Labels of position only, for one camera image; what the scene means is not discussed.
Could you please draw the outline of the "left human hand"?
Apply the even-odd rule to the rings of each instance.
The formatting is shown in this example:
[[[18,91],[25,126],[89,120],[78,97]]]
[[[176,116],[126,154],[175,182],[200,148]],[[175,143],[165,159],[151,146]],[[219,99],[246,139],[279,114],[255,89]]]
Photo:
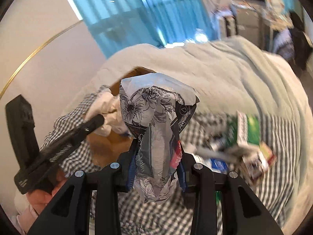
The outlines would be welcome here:
[[[57,184],[51,193],[47,193],[46,191],[40,189],[36,189],[32,192],[26,193],[26,197],[30,205],[33,207],[37,214],[40,214],[44,210],[47,204],[56,195],[58,190],[60,190],[64,183],[66,183],[67,178],[65,177],[65,174],[61,168],[59,168],[56,173],[56,181]]]

